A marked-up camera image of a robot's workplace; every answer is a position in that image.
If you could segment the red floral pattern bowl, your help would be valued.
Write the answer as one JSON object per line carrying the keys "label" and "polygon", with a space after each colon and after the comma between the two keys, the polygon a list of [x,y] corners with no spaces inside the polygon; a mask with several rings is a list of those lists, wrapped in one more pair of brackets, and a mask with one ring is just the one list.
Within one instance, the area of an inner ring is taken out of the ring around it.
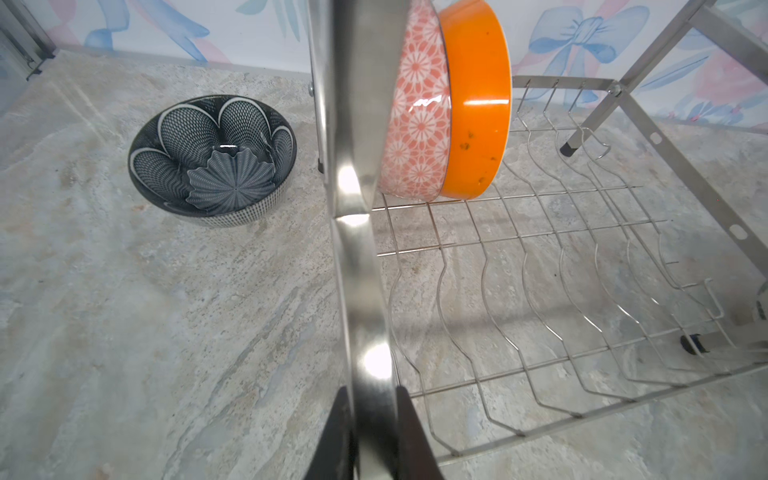
{"label": "red floral pattern bowl", "polygon": [[409,200],[437,198],[448,169],[450,135],[450,79],[438,14],[431,2],[413,1],[379,190]]}

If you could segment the orange bowl white inside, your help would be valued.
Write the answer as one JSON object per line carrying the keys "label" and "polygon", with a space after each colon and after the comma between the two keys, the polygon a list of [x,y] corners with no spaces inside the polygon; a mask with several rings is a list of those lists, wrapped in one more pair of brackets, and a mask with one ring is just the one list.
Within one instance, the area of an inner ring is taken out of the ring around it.
{"label": "orange bowl white inside", "polygon": [[509,137],[512,72],[503,28],[482,0],[439,13],[451,95],[449,163],[443,197],[468,200],[495,179]]}

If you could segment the steel wire dish rack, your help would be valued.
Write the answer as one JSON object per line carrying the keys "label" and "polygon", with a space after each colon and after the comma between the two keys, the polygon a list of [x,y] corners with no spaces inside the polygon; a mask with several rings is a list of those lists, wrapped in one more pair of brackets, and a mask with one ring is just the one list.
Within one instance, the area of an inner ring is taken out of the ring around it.
{"label": "steel wire dish rack", "polygon": [[601,156],[568,184],[507,167],[492,193],[437,202],[376,194],[383,86],[404,41],[402,1],[308,5],[356,458],[353,479],[395,479],[396,387],[439,468],[767,367],[764,334],[738,339],[716,297],[669,271],[650,214],[627,217]]}

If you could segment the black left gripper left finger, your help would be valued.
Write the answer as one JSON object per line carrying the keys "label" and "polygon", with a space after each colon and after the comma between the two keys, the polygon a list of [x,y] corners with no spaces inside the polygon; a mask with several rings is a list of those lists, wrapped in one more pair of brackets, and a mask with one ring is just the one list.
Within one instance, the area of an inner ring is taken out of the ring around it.
{"label": "black left gripper left finger", "polygon": [[353,445],[352,412],[346,386],[336,394],[305,480],[351,480],[356,452]]}

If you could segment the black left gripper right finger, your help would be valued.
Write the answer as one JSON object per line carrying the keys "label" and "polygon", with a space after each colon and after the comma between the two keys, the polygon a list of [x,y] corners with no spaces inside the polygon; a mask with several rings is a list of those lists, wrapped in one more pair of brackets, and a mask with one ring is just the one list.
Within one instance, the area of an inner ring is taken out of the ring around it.
{"label": "black left gripper right finger", "polygon": [[444,480],[408,390],[396,387],[398,480]]}

